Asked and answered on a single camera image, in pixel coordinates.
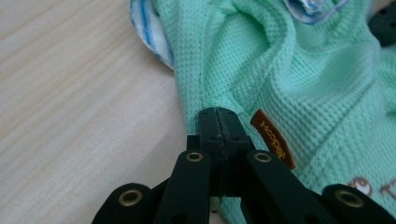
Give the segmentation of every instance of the black plastic part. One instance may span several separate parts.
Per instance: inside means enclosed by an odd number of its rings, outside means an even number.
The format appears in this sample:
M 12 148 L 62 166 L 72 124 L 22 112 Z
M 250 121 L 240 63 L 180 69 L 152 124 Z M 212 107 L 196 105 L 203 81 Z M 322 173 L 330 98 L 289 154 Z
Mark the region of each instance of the black plastic part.
M 212 107 L 199 113 L 200 148 L 212 158 L 211 196 L 241 193 L 241 161 L 252 144 L 239 118 L 228 109 Z
M 245 174 L 244 202 L 259 203 L 271 223 L 337 223 L 275 154 L 249 152 Z
M 125 202 L 137 202 L 133 205 L 122 205 L 120 197 L 124 192 Z M 134 192 L 141 193 L 141 199 Z M 148 187 L 140 184 L 127 184 L 114 190 L 99 209 L 92 224 L 125 224 L 125 223 L 149 223 L 149 211 L 152 210 L 152 194 Z
M 396 223 L 384 208 L 357 189 L 345 185 L 331 185 L 323 190 L 321 198 L 328 211 L 340 223 Z
M 199 115 L 199 134 L 190 135 L 171 177 L 154 189 L 128 184 L 114 190 L 93 224 L 205 224 L 210 196 L 241 197 L 247 223 L 396 223 L 358 190 L 336 185 L 323 196 L 306 189 L 273 153 L 255 150 L 231 110 L 213 107 Z M 345 201 L 364 206 L 356 209 Z
M 250 202 L 241 199 L 241 210 L 247 224 L 271 223 L 270 218 L 259 202 Z
M 181 153 L 153 223 L 202 224 L 209 220 L 210 156 L 202 150 Z
M 369 21 L 372 34 L 382 47 L 396 43 L 396 2 L 382 9 Z

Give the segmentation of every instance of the waffle knit fabric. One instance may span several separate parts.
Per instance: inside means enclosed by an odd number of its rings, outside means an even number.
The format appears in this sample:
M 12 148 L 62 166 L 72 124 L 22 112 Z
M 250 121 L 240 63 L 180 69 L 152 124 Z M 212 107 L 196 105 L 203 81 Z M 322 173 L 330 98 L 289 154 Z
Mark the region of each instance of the waffle knit fabric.
M 371 35 L 369 1 L 351 0 L 315 26 L 294 20 L 281 0 L 153 2 L 174 52 L 188 134 L 200 110 L 222 106 L 267 149 L 249 125 L 261 108 L 306 187 L 321 193 L 364 180 L 365 193 L 396 217 L 396 48 L 381 49 Z M 238 200 L 221 209 L 229 223 L 244 223 Z

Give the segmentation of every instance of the wooden table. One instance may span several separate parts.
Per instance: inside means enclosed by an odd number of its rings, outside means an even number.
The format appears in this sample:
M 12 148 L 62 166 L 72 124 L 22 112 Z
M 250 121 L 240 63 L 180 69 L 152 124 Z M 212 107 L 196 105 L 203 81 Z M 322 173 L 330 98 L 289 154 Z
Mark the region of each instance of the wooden table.
M 1 223 L 91 223 L 118 186 L 167 178 L 185 146 L 173 71 L 127 1 L 0 2 Z

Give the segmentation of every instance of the mint green towel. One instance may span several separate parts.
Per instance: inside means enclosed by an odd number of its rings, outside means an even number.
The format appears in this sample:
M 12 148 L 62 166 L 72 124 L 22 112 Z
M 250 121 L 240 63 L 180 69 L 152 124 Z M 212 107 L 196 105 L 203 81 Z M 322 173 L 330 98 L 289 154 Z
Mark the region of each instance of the mint green towel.
M 396 48 L 381 49 L 367 27 L 369 1 L 351 0 L 309 26 L 282 0 L 155 0 L 175 56 L 189 134 L 210 106 L 249 125 L 261 108 L 290 145 L 294 174 L 321 193 L 356 184 L 396 216 Z M 236 199 L 222 212 L 243 223 Z

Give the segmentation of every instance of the fabric tag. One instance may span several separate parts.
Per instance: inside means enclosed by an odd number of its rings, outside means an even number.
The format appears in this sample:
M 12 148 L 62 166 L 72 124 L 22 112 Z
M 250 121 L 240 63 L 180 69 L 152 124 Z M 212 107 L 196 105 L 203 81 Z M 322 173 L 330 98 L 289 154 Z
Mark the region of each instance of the fabric tag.
M 275 153 L 280 160 L 289 167 L 295 168 L 294 158 L 291 155 L 288 143 L 275 124 L 259 109 L 250 121 L 264 139 L 270 151 Z

